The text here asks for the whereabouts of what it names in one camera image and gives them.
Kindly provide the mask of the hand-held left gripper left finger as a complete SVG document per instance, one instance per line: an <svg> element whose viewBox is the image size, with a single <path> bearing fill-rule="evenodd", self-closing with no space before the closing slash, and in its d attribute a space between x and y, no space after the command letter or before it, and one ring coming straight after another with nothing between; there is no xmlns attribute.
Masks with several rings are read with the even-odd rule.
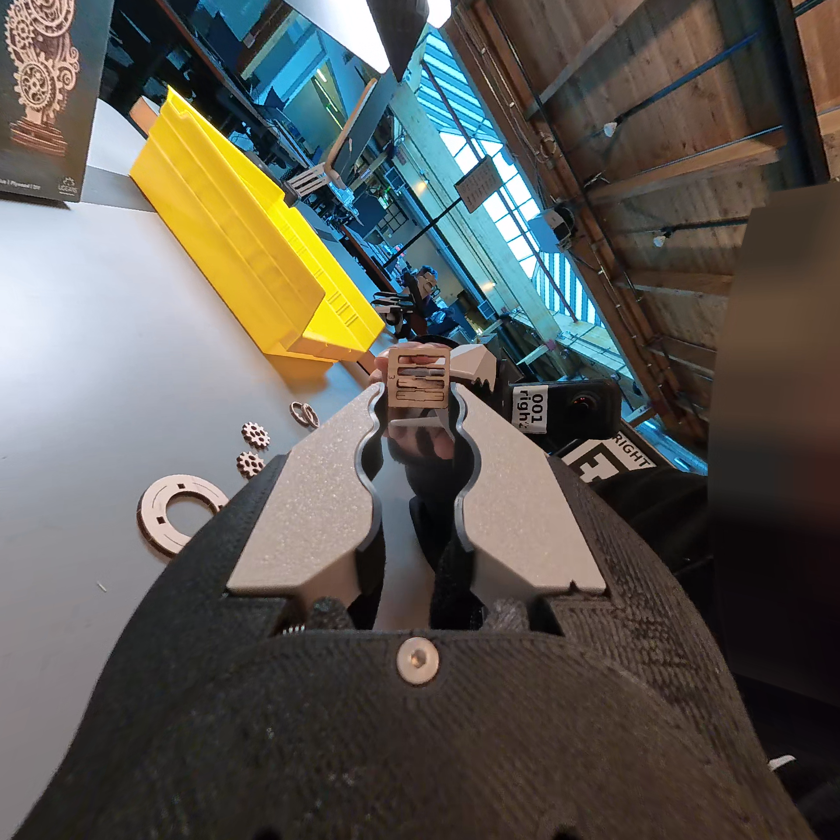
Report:
<svg viewBox="0 0 840 840"><path fill-rule="evenodd" d="M376 383L287 455L227 589L281 596L310 607L323 597L345 606L382 590L382 467L385 385Z"/></svg>

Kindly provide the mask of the small wooden pin frame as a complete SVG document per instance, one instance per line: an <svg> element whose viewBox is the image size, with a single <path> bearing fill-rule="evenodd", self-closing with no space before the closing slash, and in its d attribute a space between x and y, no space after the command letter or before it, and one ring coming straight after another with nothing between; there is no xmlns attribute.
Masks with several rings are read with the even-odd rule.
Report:
<svg viewBox="0 0 840 840"><path fill-rule="evenodd" d="M390 348L385 377L389 408L447 409L450 353L449 347L427 343Z"/></svg>

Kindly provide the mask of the monitor on pale curved stand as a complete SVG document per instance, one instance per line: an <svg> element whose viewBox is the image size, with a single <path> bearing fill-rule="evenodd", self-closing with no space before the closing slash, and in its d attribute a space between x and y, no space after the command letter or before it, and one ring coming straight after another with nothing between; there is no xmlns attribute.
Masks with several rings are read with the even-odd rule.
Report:
<svg viewBox="0 0 840 840"><path fill-rule="evenodd" d="M282 183L284 192L291 196L287 204L301 200L327 185L346 189L345 180L371 140L397 85L392 70L388 70L378 80L368 82L324 160Z"/></svg>

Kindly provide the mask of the person's right hand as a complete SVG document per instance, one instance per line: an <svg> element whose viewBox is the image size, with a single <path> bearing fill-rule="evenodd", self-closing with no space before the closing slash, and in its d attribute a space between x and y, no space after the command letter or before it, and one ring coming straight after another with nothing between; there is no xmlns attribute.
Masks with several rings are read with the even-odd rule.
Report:
<svg viewBox="0 0 840 840"><path fill-rule="evenodd" d="M428 347L429 349L453 349L457 344L431 340L429 337L403 341L395 345L399 350ZM391 350L384 350L374 358L374 368L368 374L366 385L383 382L387 376L389 354ZM397 411L389 409L390 422L394 419L413 417L413 409ZM404 467L409 486L418 496L427 490L426 485L442 487L446 476L451 472L451 461L455 455L455 442L441 427L393 427L390 424L382 433L383 439L388 441L391 458Z"/></svg>

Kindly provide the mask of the ceiling-mounted white device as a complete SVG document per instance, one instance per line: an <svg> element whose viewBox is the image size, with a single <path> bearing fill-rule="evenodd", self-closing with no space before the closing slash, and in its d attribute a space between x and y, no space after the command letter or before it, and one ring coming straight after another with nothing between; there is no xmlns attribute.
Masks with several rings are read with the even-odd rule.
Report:
<svg viewBox="0 0 840 840"><path fill-rule="evenodd" d="M576 232L573 208L567 203L556 203L541 212L539 220L539 242L548 253L562 253L568 250Z"/></svg>

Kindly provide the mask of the hanging white sign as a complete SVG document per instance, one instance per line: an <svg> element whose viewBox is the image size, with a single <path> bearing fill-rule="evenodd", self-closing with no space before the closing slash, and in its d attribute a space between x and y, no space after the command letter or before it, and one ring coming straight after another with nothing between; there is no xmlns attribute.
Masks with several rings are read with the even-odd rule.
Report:
<svg viewBox="0 0 840 840"><path fill-rule="evenodd" d="M467 213L473 214L503 187L503 181L492 157L483 157L455 184L460 201Z"/></svg>

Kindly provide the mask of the black puzzle box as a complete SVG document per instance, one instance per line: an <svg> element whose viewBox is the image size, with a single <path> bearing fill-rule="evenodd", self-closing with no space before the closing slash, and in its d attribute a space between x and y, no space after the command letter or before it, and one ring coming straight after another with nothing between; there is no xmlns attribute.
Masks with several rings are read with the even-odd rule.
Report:
<svg viewBox="0 0 840 840"><path fill-rule="evenodd" d="M77 203L113 1L1 2L1 190Z"/></svg>

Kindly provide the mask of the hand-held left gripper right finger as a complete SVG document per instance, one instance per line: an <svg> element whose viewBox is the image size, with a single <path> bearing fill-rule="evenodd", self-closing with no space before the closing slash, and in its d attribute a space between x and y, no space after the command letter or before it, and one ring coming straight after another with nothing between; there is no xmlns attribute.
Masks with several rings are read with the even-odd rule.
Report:
<svg viewBox="0 0 840 840"><path fill-rule="evenodd" d="M455 430L473 470L455 499L455 529L472 554L470 590L486 606L526 604L606 582L548 456L464 385L453 385Z"/></svg>

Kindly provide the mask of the grey desk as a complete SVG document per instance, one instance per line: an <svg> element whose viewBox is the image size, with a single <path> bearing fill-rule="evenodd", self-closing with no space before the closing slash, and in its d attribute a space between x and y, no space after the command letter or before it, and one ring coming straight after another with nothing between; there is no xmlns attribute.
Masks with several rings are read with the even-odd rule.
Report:
<svg viewBox="0 0 840 840"><path fill-rule="evenodd" d="M137 522L147 487L187 474L232 498L244 422L286 452L291 402L324 421L366 381L259 351L129 178L143 144L98 101L81 202L2 199L2 838L165 568Z"/></svg>

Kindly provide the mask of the person's right forearm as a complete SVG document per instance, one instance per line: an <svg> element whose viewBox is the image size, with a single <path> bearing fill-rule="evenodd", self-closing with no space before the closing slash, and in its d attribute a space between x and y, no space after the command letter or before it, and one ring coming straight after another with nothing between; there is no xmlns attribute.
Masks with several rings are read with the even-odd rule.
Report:
<svg viewBox="0 0 840 840"><path fill-rule="evenodd" d="M449 467L406 467L414 497L409 512L423 555L434 573L429 606L433 629L475 631L483 622L483 606L469 588L467 564L456 547L454 505L459 492L455 472Z"/></svg>

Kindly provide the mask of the overhead studio light panel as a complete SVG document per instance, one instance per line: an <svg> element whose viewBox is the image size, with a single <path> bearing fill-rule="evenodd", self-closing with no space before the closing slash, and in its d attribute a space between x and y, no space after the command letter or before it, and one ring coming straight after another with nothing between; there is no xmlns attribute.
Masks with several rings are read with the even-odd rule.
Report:
<svg viewBox="0 0 840 840"><path fill-rule="evenodd" d="M289 1L288 4L377 73L391 70L397 83L403 82L426 27L443 26L457 5L456 1Z"/></svg>

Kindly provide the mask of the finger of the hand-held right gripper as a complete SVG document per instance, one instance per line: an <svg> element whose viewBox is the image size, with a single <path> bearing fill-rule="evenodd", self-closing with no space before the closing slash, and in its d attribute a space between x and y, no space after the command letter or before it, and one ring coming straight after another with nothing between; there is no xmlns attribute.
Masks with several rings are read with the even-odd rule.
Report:
<svg viewBox="0 0 840 840"><path fill-rule="evenodd" d="M496 387L497 357L484 344L461 344L452 349L448 370L451 380L465 385Z"/></svg>
<svg viewBox="0 0 840 840"><path fill-rule="evenodd" d="M447 410L422 410L416 416L401 416L389 421L389 434L397 434L396 429L398 428L437 429L446 434L451 434Z"/></svg>

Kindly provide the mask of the black framed marker board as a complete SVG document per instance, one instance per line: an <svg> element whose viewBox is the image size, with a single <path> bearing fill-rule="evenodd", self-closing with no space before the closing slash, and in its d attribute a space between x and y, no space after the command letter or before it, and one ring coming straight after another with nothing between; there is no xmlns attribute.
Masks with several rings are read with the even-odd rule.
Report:
<svg viewBox="0 0 840 840"><path fill-rule="evenodd" d="M654 458L622 432L608 439L585 441L562 455L561 460L591 486L627 472L658 466Z"/></svg>

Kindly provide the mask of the yellow plastic bin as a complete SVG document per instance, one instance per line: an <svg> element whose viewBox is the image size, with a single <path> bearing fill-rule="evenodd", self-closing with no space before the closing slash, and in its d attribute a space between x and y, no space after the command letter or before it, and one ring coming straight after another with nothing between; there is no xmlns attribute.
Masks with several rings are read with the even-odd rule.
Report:
<svg viewBox="0 0 840 840"><path fill-rule="evenodd" d="M356 362L383 331L280 186L172 87L130 176L264 355Z"/></svg>

